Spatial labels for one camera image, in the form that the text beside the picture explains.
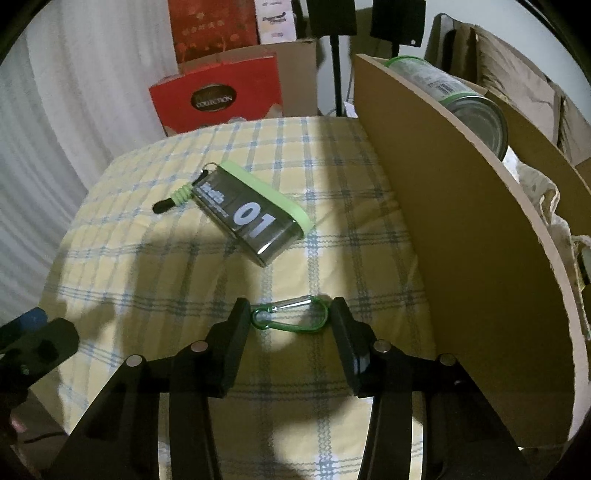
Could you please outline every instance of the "metal can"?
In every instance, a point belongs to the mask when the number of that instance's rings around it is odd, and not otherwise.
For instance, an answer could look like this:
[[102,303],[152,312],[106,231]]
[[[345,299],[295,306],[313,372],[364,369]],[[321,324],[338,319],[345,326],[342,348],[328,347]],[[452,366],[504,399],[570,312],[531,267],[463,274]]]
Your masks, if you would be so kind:
[[508,147],[505,116],[492,100],[418,57],[403,55],[386,62],[403,76],[447,108],[472,130],[501,160]]
[[313,226],[298,204],[230,161],[194,184],[193,194],[263,267]]

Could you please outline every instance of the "silver rivet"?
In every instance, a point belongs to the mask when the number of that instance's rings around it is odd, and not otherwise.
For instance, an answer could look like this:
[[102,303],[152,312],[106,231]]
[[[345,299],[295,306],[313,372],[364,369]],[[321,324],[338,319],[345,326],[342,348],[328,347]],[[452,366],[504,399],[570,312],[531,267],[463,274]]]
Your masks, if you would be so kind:
[[450,353],[443,353],[441,354],[441,356],[439,357],[439,362],[442,365],[445,365],[446,367],[452,367],[453,365],[456,364],[456,357],[454,357],[452,354]]
[[379,353],[388,353],[392,345],[387,340],[376,340],[374,342],[374,350]]
[[202,353],[209,348],[209,345],[205,340],[199,340],[191,344],[191,350],[195,353]]
[[137,367],[142,361],[143,359],[139,355],[131,355],[127,357],[125,363],[128,367]]

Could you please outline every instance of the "tablecloth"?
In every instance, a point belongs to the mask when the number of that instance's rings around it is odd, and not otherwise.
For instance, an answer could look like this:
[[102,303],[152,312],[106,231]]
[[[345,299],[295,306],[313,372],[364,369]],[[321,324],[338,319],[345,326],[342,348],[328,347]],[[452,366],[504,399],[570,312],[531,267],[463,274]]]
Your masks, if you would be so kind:
[[[267,268],[194,202],[152,212],[200,166],[223,160],[299,202],[316,223]],[[33,390],[71,431],[128,355],[174,355],[225,320],[237,297],[255,304],[310,293],[344,297],[379,338],[433,357],[417,259],[358,120],[270,119],[168,138],[115,159],[64,237],[41,307],[74,322],[80,349]],[[166,405],[164,395],[161,478],[170,471]],[[371,399],[352,396],[330,328],[252,329],[234,388],[210,409],[226,479],[357,478]]]

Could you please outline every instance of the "white wall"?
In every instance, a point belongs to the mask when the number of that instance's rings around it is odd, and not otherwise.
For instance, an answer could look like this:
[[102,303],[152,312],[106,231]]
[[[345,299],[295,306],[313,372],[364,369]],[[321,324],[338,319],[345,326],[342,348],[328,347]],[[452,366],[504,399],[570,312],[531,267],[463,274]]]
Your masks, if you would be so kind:
[[[389,42],[369,36],[372,0],[355,0],[358,10],[358,37],[352,40],[354,51],[389,57]],[[591,86],[583,72],[560,42],[516,0],[427,0],[425,35],[420,48],[401,46],[400,54],[423,56],[433,18],[445,13],[462,22],[477,24],[494,33],[533,61],[572,98],[591,122]],[[349,38],[341,37],[343,97],[347,97],[350,78]],[[318,71],[319,108],[323,114],[335,108],[330,44],[321,40],[324,61]]]

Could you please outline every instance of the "oval logo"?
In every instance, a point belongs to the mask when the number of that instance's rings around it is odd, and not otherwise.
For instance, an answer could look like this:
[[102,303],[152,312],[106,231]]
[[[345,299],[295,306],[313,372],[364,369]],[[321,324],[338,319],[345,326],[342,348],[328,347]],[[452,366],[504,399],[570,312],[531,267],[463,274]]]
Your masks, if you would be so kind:
[[200,112],[218,112],[236,100],[236,90],[229,85],[206,85],[191,96],[191,105]]

